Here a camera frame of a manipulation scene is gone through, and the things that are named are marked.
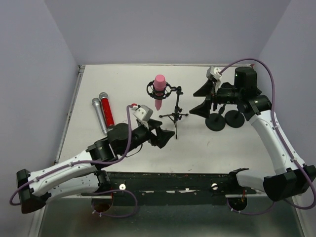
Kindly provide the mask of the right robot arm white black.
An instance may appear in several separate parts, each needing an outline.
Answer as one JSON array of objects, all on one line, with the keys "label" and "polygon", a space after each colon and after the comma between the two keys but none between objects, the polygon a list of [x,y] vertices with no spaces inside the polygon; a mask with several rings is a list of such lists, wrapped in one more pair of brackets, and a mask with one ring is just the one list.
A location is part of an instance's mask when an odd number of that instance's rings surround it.
[{"label": "right robot arm white black", "polygon": [[258,133],[271,158],[275,174],[268,176],[250,169],[235,172],[239,186],[265,192],[272,201],[305,193],[316,177],[316,168],[306,165],[286,138],[269,98],[257,87],[251,67],[235,69],[234,84],[221,83],[220,69],[210,67],[206,83],[193,96],[204,97],[189,112],[205,118],[206,126],[220,131],[225,125],[239,128],[248,121]]}]

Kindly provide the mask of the black mounting base plate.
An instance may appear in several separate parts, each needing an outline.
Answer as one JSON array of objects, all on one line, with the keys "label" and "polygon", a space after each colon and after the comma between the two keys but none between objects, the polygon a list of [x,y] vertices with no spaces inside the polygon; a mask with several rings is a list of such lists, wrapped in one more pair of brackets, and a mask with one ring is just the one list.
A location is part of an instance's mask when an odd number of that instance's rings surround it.
[{"label": "black mounting base plate", "polygon": [[226,196],[237,200],[254,190],[241,187],[234,173],[143,173],[97,171],[71,179],[48,191],[47,201],[81,194],[116,206],[224,205]]}]

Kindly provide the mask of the red glitter microphone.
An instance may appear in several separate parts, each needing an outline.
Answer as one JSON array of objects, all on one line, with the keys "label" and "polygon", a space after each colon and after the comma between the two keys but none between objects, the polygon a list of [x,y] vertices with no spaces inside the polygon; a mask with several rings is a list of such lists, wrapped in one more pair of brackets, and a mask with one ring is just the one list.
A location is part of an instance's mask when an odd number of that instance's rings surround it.
[{"label": "red glitter microphone", "polygon": [[112,115],[108,94],[105,92],[101,92],[99,94],[99,99],[101,100],[106,126],[108,128],[111,128],[115,125],[115,122]]}]

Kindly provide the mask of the pink microphone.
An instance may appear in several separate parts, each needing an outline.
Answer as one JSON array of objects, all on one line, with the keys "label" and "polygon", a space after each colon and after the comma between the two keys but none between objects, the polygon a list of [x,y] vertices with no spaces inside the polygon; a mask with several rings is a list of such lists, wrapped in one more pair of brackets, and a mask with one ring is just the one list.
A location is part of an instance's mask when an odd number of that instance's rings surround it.
[{"label": "pink microphone", "polygon": [[[166,87],[166,80],[164,75],[157,75],[154,80],[154,89],[156,91],[156,95],[161,96],[163,95],[164,89]],[[155,108],[157,111],[161,109],[162,100],[156,99],[155,100]]]}]

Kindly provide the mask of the black round base stand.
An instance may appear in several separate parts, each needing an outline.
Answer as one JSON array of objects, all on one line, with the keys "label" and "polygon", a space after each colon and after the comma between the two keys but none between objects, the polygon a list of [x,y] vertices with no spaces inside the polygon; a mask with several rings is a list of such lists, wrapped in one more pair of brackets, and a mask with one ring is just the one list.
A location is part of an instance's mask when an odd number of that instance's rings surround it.
[{"label": "black round base stand", "polygon": [[224,116],[225,122],[232,128],[240,128],[245,123],[245,118],[242,113],[236,110],[228,111]]},{"label": "black round base stand", "polygon": [[205,119],[205,125],[212,131],[221,131],[226,125],[225,118],[222,116],[226,105],[223,105],[217,113],[211,113],[209,118]]}]

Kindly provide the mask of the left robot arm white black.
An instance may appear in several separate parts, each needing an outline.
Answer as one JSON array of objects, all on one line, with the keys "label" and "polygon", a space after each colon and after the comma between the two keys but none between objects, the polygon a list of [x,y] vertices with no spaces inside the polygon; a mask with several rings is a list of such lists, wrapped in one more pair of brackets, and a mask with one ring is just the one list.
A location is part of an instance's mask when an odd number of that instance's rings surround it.
[{"label": "left robot arm white black", "polygon": [[19,170],[16,173],[19,206],[23,214],[43,208],[49,201],[79,193],[95,193],[107,188],[105,179],[99,178],[101,169],[122,161],[127,154],[149,142],[163,148],[175,135],[174,131],[161,128],[161,121],[150,119],[137,122],[135,129],[129,123],[113,126],[106,138],[94,142],[88,148],[67,161],[38,171]]}]

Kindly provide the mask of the silver microphone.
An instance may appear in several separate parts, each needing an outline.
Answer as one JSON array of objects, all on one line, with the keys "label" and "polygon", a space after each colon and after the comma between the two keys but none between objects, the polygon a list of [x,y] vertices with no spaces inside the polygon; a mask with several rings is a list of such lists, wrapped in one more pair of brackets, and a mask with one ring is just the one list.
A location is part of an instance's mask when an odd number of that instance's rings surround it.
[{"label": "silver microphone", "polygon": [[99,100],[99,98],[92,99],[92,106],[95,109],[101,130],[102,130],[104,136],[107,137],[108,131],[107,131],[106,123],[104,120],[103,112],[101,109],[101,101]]}]

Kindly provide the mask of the aluminium rail frame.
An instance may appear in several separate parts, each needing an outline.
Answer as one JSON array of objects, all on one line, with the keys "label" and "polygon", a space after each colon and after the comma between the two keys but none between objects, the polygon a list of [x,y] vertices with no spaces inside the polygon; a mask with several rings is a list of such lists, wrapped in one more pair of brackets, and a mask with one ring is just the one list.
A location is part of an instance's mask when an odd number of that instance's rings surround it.
[{"label": "aluminium rail frame", "polygon": [[113,198],[99,194],[96,199],[114,206],[205,207],[239,199],[242,192],[253,196],[279,191],[277,181],[291,177],[302,160],[291,145],[280,141],[282,129],[269,108],[253,115],[240,130],[223,132],[210,131],[202,118],[190,115],[180,125],[180,138],[164,120],[162,129],[171,139],[162,149],[146,139],[146,127],[139,125],[131,143],[143,148],[139,155],[108,168],[92,164],[94,154],[120,157],[127,145],[122,142],[115,148],[113,131],[101,132],[94,96],[101,91],[109,94],[116,131],[127,134],[126,106],[132,102],[154,106],[145,86],[156,75],[183,88],[181,105],[189,109],[198,103],[192,94],[204,84],[206,72],[206,67],[192,65],[87,65],[57,163],[31,174],[39,177],[31,185],[35,194],[53,201],[109,189],[114,190]]}]

